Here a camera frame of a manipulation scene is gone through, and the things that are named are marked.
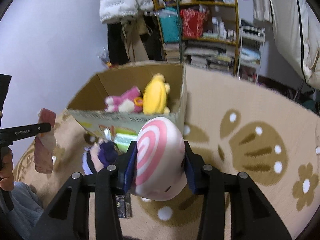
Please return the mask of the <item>person's left hand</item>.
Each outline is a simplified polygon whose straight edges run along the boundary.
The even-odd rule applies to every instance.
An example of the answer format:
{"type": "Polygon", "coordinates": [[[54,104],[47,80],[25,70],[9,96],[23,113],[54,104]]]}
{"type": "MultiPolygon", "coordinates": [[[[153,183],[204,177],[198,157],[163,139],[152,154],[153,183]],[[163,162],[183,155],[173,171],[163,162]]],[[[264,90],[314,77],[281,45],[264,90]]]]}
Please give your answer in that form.
{"type": "Polygon", "coordinates": [[[12,191],[14,189],[14,175],[12,150],[9,147],[1,149],[2,168],[1,168],[1,189],[12,191]]]}

